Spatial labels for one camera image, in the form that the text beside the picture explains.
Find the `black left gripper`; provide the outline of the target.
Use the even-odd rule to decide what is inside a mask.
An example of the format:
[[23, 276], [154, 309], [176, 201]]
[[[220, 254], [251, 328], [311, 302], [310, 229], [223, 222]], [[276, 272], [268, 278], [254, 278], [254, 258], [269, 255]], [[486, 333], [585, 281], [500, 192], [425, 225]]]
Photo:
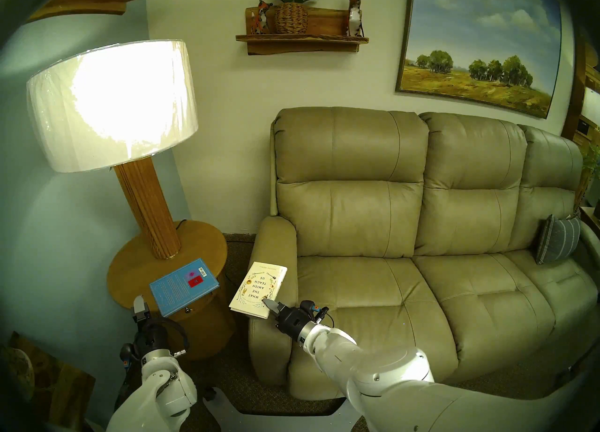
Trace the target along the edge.
[[150, 309], [142, 295], [133, 303], [133, 320], [141, 322], [134, 336], [135, 356], [145, 356], [154, 350], [169, 350], [168, 333], [161, 321], [150, 318]]

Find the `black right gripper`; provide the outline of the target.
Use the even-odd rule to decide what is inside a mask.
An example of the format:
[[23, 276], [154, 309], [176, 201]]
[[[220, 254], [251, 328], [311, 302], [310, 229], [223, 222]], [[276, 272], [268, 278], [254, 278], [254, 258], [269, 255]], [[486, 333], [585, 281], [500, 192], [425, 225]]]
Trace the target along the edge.
[[274, 314], [277, 329], [292, 340], [298, 340], [304, 327], [314, 322], [314, 317], [302, 308], [281, 307], [281, 303], [269, 298], [262, 301]]

